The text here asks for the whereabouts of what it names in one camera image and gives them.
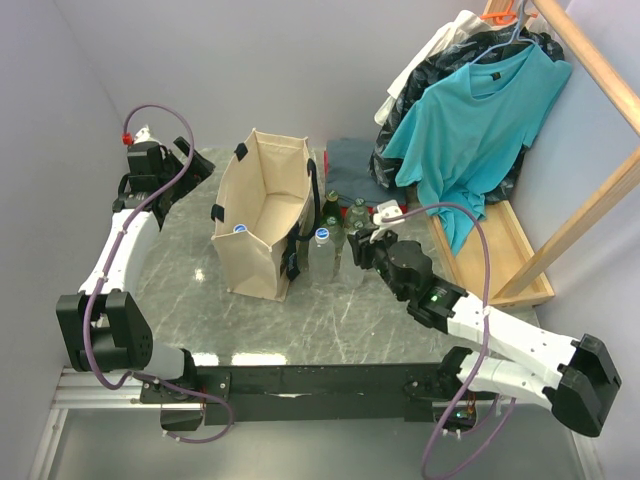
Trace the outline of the clear Chang bottle green cap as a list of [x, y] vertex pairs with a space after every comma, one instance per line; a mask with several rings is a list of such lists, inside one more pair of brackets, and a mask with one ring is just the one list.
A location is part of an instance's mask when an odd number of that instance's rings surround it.
[[369, 221], [369, 210], [363, 198], [356, 198], [353, 204], [347, 209], [345, 217], [345, 228], [352, 231], [356, 228], [356, 224], [360, 222], [366, 227]]

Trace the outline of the white garment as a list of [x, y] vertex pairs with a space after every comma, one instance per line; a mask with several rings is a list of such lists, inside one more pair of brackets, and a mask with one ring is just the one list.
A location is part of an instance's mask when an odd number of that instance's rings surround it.
[[387, 88], [387, 99], [374, 114], [374, 122], [382, 126], [405, 86], [410, 73], [423, 60], [442, 52], [446, 48], [468, 39], [471, 35], [492, 30], [493, 27], [469, 10], [461, 10], [453, 21], [440, 27], [429, 41], [419, 50], [412, 60]]

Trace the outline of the green Perrier glass bottle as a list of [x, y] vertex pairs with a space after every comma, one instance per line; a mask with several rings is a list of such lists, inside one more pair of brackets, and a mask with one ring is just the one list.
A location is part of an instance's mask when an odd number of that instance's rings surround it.
[[339, 195], [335, 190], [326, 193], [326, 200], [322, 210], [323, 224], [331, 236], [336, 238], [344, 235], [343, 217], [339, 205]]

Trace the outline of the teal t-shirt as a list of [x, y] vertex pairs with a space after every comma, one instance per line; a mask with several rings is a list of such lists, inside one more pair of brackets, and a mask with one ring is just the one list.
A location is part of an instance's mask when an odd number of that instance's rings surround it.
[[399, 187], [413, 185], [438, 215], [457, 254], [485, 196], [523, 148], [530, 148], [572, 73], [536, 45], [493, 64], [466, 64], [429, 86], [409, 109], [383, 151], [398, 159]]

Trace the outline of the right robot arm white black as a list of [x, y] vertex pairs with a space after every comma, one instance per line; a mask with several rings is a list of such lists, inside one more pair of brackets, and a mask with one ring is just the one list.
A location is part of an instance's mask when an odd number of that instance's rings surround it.
[[438, 374], [441, 392], [467, 391], [514, 397], [549, 410], [565, 427], [595, 438], [622, 386], [613, 359], [599, 338], [554, 334], [508, 313], [434, 274], [416, 241], [365, 228], [347, 237], [354, 263], [375, 270], [419, 324], [486, 345], [494, 357], [454, 348]]

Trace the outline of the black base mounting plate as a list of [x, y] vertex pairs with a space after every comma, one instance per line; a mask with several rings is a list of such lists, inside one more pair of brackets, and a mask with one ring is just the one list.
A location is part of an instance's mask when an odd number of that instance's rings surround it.
[[167, 388], [143, 381], [140, 401], [171, 432], [229, 422], [400, 418], [434, 422], [460, 381], [436, 363], [200, 367]]

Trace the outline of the orange hanger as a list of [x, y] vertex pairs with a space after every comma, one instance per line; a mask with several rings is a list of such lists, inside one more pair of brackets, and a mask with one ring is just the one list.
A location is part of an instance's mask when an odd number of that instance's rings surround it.
[[481, 16], [484, 21], [491, 21], [495, 25], [508, 25], [518, 19], [517, 13], [508, 7], [505, 11], [485, 13]]

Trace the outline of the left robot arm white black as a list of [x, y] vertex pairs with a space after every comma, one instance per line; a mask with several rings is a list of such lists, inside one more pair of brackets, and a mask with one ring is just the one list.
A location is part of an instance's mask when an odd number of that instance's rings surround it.
[[174, 144], [192, 157], [190, 165], [147, 128], [130, 141], [129, 172], [118, 186], [107, 241], [79, 291], [59, 298], [56, 316], [75, 370], [154, 376], [164, 380], [173, 399], [186, 402], [200, 388], [190, 354], [155, 341], [134, 299], [143, 262], [169, 210], [215, 169], [186, 139]]

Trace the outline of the folded red cloth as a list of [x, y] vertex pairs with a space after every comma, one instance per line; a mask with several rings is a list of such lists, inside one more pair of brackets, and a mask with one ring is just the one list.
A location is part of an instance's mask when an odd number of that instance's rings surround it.
[[324, 173], [325, 186], [328, 184], [329, 170], [330, 170], [329, 155], [328, 155], [328, 151], [325, 149], [323, 151], [323, 173]]

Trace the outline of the folded grey cloth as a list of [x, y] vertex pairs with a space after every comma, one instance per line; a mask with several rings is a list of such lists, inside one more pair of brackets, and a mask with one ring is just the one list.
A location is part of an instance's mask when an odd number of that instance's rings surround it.
[[370, 174], [369, 160], [373, 148], [372, 140], [355, 138], [334, 139], [327, 143], [330, 170], [325, 190], [335, 190], [339, 195], [339, 205], [344, 209], [358, 197], [363, 198], [368, 207], [390, 200], [406, 205], [402, 190], [387, 190]]

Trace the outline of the plastic water bottle blue cap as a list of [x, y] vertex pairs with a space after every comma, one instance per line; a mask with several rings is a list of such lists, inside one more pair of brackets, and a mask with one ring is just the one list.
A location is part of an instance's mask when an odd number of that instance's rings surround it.
[[308, 262], [311, 281], [316, 285], [329, 284], [334, 276], [336, 246], [326, 227], [316, 230], [309, 242]]

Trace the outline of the wooden clothes rack frame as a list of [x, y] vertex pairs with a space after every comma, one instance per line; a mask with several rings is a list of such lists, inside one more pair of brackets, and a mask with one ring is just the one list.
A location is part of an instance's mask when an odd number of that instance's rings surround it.
[[540, 1], [574, 71], [511, 202], [489, 208], [495, 305], [592, 304], [639, 281], [639, 5]]

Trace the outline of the aluminium rail frame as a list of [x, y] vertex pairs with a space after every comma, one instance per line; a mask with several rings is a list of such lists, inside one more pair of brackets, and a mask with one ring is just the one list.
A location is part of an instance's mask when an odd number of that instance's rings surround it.
[[[64, 372], [31, 477], [34, 479], [416, 479], [431, 429], [399, 419], [244, 423], [206, 445], [160, 432], [160, 412], [130, 382], [112, 392], [93, 377]], [[432, 475], [464, 479], [600, 479], [594, 442], [519, 405], [476, 433], [445, 438]]]

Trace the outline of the beige canvas tote bag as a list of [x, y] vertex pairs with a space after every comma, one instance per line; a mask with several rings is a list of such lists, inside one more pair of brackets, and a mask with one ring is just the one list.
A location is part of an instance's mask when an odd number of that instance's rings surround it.
[[[306, 137], [252, 130], [239, 143], [211, 208], [212, 243], [231, 293], [282, 301], [299, 274], [308, 211], [320, 219], [317, 170]], [[234, 233], [237, 224], [247, 232]]]

